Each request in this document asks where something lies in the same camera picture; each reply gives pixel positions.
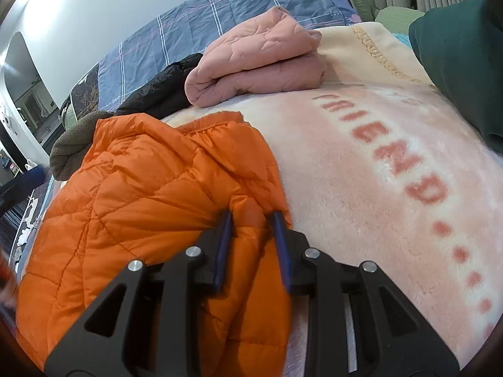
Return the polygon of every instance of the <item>blue gripper pad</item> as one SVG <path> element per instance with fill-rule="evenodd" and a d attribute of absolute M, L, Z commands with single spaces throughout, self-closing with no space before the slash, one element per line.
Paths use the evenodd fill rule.
<path fill-rule="evenodd" d="M 230 240 L 232 238 L 232 214 L 227 211 L 220 220 L 217 228 L 217 234 L 220 235 L 218 252 L 215 259 L 215 278 L 214 288 L 216 292 L 222 289 L 225 280 L 225 269 L 227 267 L 227 253 L 229 251 Z"/>
<path fill-rule="evenodd" d="M 273 231 L 276 243 L 276 253 L 280 263 L 281 280 L 288 293 L 292 291 L 292 251 L 293 245 L 289 245 L 290 234 L 286 228 L 285 218 L 280 211 L 273 212 Z"/>

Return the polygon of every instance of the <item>white wall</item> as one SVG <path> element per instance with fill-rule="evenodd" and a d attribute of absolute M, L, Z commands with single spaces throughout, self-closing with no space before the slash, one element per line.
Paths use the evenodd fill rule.
<path fill-rule="evenodd" d="M 121 40 L 185 0 L 17 0 L 0 26 L 0 52 L 20 31 L 49 93 L 61 106 L 72 87 Z M 11 110 L 3 74 L 0 98 Z M 39 163 L 48 157 L 17 112 L 11 112 L 14 142 L 23 154 Z"/>

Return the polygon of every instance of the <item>dark green pillow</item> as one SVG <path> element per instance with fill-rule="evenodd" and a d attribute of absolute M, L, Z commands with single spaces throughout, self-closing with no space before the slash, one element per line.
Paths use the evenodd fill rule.
<path fill-rule="evenodd" d="M 363 22 L 374 21 L 369 0 L 353 0 L 353 6 Z"/>
<path fill-rule="evenodd" d="M 503 31 L 487 2 L 432 9 L 411 24 L 409 38 L 433 83 L 503 152 Z"/>

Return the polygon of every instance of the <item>light blue cloth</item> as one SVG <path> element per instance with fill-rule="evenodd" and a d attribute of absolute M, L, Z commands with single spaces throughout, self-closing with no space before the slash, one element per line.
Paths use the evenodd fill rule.
<path fill-rule="evenodd" d="M 399 40 L 402 44 L 407 45 L 410 49 L 412 49 L 411 40 L 409 40 L 408 35 L 405 34 L 396 34 L 393 33 L 397 40 Z"/>
<path fill-rule="evenodd" d="M 113 111 L 168 64 L 280 5 L 306 29 L 360 22 L 348 0 L 188 0 L 159 15 L 100 61 L 99 109 Z"/>

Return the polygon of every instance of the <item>orange puffer jacket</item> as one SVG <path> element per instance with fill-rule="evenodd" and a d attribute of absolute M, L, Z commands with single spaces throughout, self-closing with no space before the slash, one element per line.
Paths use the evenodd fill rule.
<path fill-rule="evenodd" d="M 165 262 L 230 209 L 226 283 L 198 316 L 203 376 L 280 376 L 291 304 L 267 215 L 290 222 L 278 167 L 235 112 L 174 129 L 146 114 L 100 120 L 94 143 L 46 212 L 19 287 L 18 341 L 51 350 L 132 259 Z"/>

